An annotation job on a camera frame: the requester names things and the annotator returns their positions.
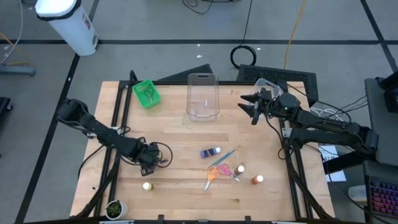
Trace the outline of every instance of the white trash can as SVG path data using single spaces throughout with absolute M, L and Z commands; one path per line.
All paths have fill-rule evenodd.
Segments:
M 80 56 L 95 53 L 98 35 L 81 5 L 82 0 L 38 0 L 37 17 L 47 21 Z

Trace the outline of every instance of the green basket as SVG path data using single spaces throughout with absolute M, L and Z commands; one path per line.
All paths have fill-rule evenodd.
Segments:
M 160 95 L 157 92 L 152 80 L 145 80 L 132 87 L 142 107 L 148 109 L 160 102 Z

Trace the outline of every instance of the gray floor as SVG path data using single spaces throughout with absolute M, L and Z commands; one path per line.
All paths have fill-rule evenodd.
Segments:
M 90 11 L 94 0 L 83 0 Z M 386 40 L 398 40 L 394 23 L 395 0 L 367 0 Z M 200 9 L 206 3 L 199 2 Z M 300 1 L 253 0 L 247 39 L 289 39 L 300 10 Z M 35 17 L 31 4 L 24 6 L 25 40 L 58 40 L 61 37 Z M 214 4 L 206 15 L 186 9 L 180 0 L 99 0 L 93 24 L 103 40 L 240 39 L 249 1 Z M 17 1 L 0 2 L 0 32 L 16 39 L 19 31 Z M 357 0 L 308 0 L 297 29 L 298 40 L 377 40 L 365 11 Z M 101 82 L 125 80 L 133 69 L 138 78 L 159 79 L 209 63 L 220 80 L 234 80 L 238 71 L 229 62 L 231 44 L 99 45 L 92 56 L 78 63 L 68 97 L 78 98 L 94 112 Z M 4 55 L 6 45 L 0 45 Z M 14 110 L 0 135 L 0 223 L 13 223 L 40 154 L 74 52 L 67 45 L 21 44 L 37 69 L 36 77 L 0 76 L 0 96 L 12 98 Z M 257 65 L 282 68 L 286 45 L 251 45 Z M 390 45 L 398 57 L 398 46 Z M 14 52 L 11 61 L 22 57 Z M 238 52 L 236 60 L 250 63 Z M 320 99 L 344 106 L 364 95 L 364 79 L 392 73 L 382 47 L 377 45 L 293 45 L 287 68 L 317 74 Z M 351 113 L 353 120 L 370 125 L 368 109 Z M 86 139 L 77 131 L 58 125 L 26 222 L 67 218 L 76 189 L 76 173 Z M 346 170 L 343 190 L 363 183 L 360 167 Z M 363 212 L 330 186 L 336 216 L 363 221 Z

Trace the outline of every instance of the white bottle cap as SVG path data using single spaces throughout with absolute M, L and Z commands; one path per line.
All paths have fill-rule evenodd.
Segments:
M 244 171 L 244 167 L 242 165 L 238 166 L 238 171 L 239 172 L 243 172 Z
M 256 177 L 256 179 L 257 179 L 257 181 L 260 183 L 260 182 L 262 182 L 263 180 L 264 180 L 264 178 L 262 177 L 262 175 L 258 175 L 257 177 Z
M 150 188 L 152 187 L 152 184 L 145 182 L 142 187 L 144 188 L 144 190 L 150 190 Z

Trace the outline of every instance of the wooden table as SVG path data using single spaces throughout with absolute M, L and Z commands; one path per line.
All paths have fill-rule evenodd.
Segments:
M 290 84 L 305 91 L 301 82 Z M 103 82 L 99 94 L 95 116 L 108 126 L 117 89 L 118 82 Z M 185 111 L 187 86 L 161 85 L 157 89 L 162 101 L 149 110 L 142 108 L 132 96 L 127 120 L 131 132 L 127 136 L 144 136 L 147 142 L 168 144 L 174 160 L 168 168 L 156 169 L 147 177 L 141 177 L 139 167 L 121 162 L 115 199 L 128 204 L 127 218 L 155 220 L 163 214 L 166 220 L 243 220 L 245 215 L 250 215 L 252 220 L 294 220 L 286 164 L 277 157 L 280 142 L 276 133 L 265 121 L 252 126 L 249 116 L 237 106 L 243 102 L 240 96 L 249 94 L 252 86 L 220 85 L 220 113 L 216 121 L 204 123 L 188 118 Z M 308 109 L 305 96 L 293 89 L 289 92 L 301 101 L 302 108 Z M 279 129 L 277 119 L 270 122 Z M 237 145 L 241 146 L 239 151 L 226 163 L 232 169 L 240 163 L 245 165 L 246 170 L 239 176 L 241 182 L 221 176 L 205 192 L 206 173 L 203 169 Z M 85 157 L 98 147 L 96 139 L 88 140 Z M 221 154 L 201 159 L 200 151 L 212 147 L 221 147 Z M 165 157 L 169 157 L 165 148 L 161 150 Z M 309 190 L 326 212 L 334 216 L 319 153 L 305 147 L 302 159 Z M 71 215 L 80 212 L 93 196 L 94 188 L 98 188 L 103 160 L 104 150 L 82 169 Z M 263 175 L 263 183 L 253 185 L 251 178 L 255 175 Z M 143 190 L 144 182 L 154 184 L 155 189 Z M 300 190 L 298 196 L 302 202 Z M 102 208 L 107 201 L 108 191 L 104 194 Z M 305 217 L 303 203 L 300 208 Z

